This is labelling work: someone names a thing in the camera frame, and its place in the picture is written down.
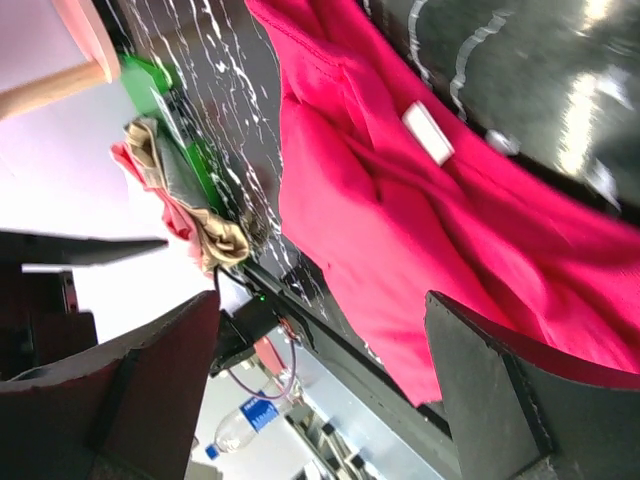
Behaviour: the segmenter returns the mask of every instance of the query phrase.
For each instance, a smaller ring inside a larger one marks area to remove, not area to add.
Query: folded cloth
[[[357,2],[246,0],[280,60],[282,228],[415,405],[441,397],[441,291],[559,350],[640,372],[640,232],[503,157],[441,104]],[[439,166],[401,116],[420,101]]]
[[[183,221],[178,235],[197,242],[195,258],[203,271],[211,272],[216,265],[233,266],[248,257],[249,243],[240,227],[209,209],[195,173],[173,142],[159,132],[155,119],[141,117],[130,123],[125,145],[112,148],[114,158],[164,202],[169,220],[165,224],[173,233],[176,217]]]

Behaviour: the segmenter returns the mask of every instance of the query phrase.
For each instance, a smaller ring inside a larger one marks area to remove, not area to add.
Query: water bottle
[[[272,378],[260,390],[261,395],[267,397],[280,396],[282,385],[289,383],[290,374],[284,371],[279,378]],[[211,460],[220,453],[231,453],[246,447],[256,437],[258,432],[275,420],[278,415],[284,415],[291,411],[301,396],[297,380],[287,395],[274,400],[263,400],[252,397],[243,403],[240,408],[233,410],[222,419],[213,443],[205,448],[205,452]]]

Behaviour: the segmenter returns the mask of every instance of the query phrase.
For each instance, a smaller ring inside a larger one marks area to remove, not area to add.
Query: black marble surface
[[[227,206],[252,210],[271,231],[261,263],[277,275],[299,265],[289,283],[368,352],[321,274],[280,232],[278,60],[244,2],[96,2],[123,48],[178,66],[190,114],[222,155],[231,185]],[[638,221],[639,0],[360,2],[452,111],[480,134],[495,129],[519,145],[515,162],[605,209],[607,202],[583,185],[597,159],[616,179],[622,217]]]

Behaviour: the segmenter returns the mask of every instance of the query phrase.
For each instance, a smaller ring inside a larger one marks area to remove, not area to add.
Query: beige fabric
[[[171,147],[161,144],[153,122],[138,119],[130,123],[125,138],[132,156],[142,166],[141,173],[147,185],[165,190],[193,218],[200,239],[204,271],[211,271],[218,264],[230,267],[243,261],[249,256],[249,242],[244,232],[237,224],[209,210],[206,201],[194,195],[194,188],[201,193],[195,174],[190,171],[192,178],[180,178],[183,183],[190,184],[186,186],[176,185],[178,182],[175,178],[172,178],[172,181],[167,180],[165,170],[168,170],[169,165],[165,166],[164,162],[184,162],[184,159],[179,152],[172,152]]]

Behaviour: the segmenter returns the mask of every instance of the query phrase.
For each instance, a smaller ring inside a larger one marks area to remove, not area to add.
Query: green tray
[[[163,68],[159,68],[135,55],[121,55],[120,63],[120,80],[138,114],[160,121],[160,127],[170,134],[197,175],[209,207],[218,215],[228,218],[213,180],[221,178],[219,157],[181,113],[185,93],[175,67],[163,65]]]

